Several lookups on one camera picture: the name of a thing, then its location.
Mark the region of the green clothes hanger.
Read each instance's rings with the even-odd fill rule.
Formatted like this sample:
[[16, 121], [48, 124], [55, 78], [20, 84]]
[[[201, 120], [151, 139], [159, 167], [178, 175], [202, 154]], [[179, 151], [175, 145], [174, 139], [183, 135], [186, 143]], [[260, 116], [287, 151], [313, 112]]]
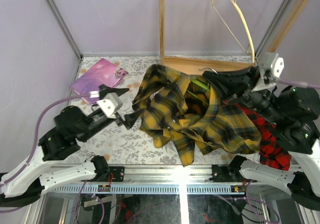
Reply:
[[[211, 105], [213, 104], [215, 101], [216, 101], [216, 94], [214, 92], [214, 86], [213, 84], [207, 79], [207, 84], [204, 84], [203, 82], [201, 82], [200, 80], [198, 79], [192, 79], [191, 82], [200, 87], [201, 88], [201, 91], [199, 91], [198, 93], [193, 93], [191, 92], [188, 88], [187, 88], [187, 92], [193, 96], [194, 98], [200, 100], [202, 103], [206, 104], [206, 105]], [[203, 94], [205, 95], [206, 92], [209, 92], [210, 93], [210, 96], [209, 96], [209, 102], [206, 102], [204, 99], [201, 99], [200, 97], [197, 96], [197, 94]]]

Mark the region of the yellow plaid shirt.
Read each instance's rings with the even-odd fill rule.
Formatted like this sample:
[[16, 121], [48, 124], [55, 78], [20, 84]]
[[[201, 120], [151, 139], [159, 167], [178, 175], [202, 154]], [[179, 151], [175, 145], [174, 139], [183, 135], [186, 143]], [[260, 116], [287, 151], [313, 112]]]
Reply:
[[187, 92], [201, 88], [191, 80], [207, 84], [202, 76], [187, 75], [159, 64], [145, 72], [132, 108], [141, 114], [140, 129], [153, 139], [156, 148], [173, 142], [181, 164], [191, 165], [195, 150], [203, 155], [216, 149], [231, 154], [258, 151], [261, 134], [249, 117], [237, 106], [223, 104], [218, 93], [213, 104], [206, 105]]

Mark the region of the cream clothes hanger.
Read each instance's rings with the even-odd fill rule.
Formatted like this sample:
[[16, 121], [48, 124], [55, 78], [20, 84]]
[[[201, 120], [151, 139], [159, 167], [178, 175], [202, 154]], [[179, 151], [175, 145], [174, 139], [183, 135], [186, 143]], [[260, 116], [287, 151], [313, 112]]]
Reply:
[[226, 29], [229, 31], [235, 42], [241, 48], [241, 50], [250, 58], [251, 64], [256, 61], [255, 45], [250, 28], [247, 23], [247, 19], [238, 4], [239, 0], [223, 0], [228, 2], [231, 9], [231, 14], [234, 18], [225, 19], [225, 15], [219, 10], [219, 2], [222, 0], [209, 0], [213, 10], [217, 16], [221, 19]]

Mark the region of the red black plaid shirt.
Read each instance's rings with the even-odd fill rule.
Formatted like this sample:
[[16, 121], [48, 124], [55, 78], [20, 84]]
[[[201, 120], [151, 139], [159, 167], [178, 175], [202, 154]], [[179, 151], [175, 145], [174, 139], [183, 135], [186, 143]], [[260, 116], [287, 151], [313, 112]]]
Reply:
[[237, 104], [236, 106], [249, 117], [261, 134], [259, 162], [275, 169], [288, 171], [292, 157], [277, 143], [276, 137], [272, 134], [272, 130], [276, 126], [243, 104]]

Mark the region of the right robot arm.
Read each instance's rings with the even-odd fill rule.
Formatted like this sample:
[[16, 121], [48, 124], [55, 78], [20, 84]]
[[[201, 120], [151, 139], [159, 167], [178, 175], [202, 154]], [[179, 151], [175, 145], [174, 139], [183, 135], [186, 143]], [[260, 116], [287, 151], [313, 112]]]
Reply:
[[300, 166], [300, 171], [283, 171], [235, 156], [228, 165], [228, 176], [236, 182], [244, 178], [265, 183], [289, 194], [301, 206], [318, 211], [320, 133], [314, 121], [320, 114], [320, 98], [314, 87], [292, 83], [275, 95], [280, 75], [279, 68], [262, 67], [203, 73], [224, 103], [243, 104], [273, 124], [276, 143]]

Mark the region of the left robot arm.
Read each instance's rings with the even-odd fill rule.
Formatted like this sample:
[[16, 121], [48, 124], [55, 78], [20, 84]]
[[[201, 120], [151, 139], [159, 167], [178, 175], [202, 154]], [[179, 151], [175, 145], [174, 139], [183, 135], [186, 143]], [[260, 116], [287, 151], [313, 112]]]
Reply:
[[[110, 168], [102, 156], [60, 171], [51, 167], [80, 150], [79, 142], [86, 142], [112, 123], [131, 129], [143, 110], [121, 116], [118, 110], [123, 103], [120, 96], [127, 88], [110, 88], [100, 85], [97, 91], [78, 94], [49, 105], [41, 112], [35, 127], [30, 155], [15, 169], [0, 175], [0, 206], [5, 212], [36, 202], [42, 195], [66, 184], [79, 181], [102, 182], [110, 175]], [[76, 106], [67, 106], [55, 116], [55, 126], [38, 137], [40, 122], [54, 106], [73, 99], [97, 98], [97, 109], [89, 115]]]

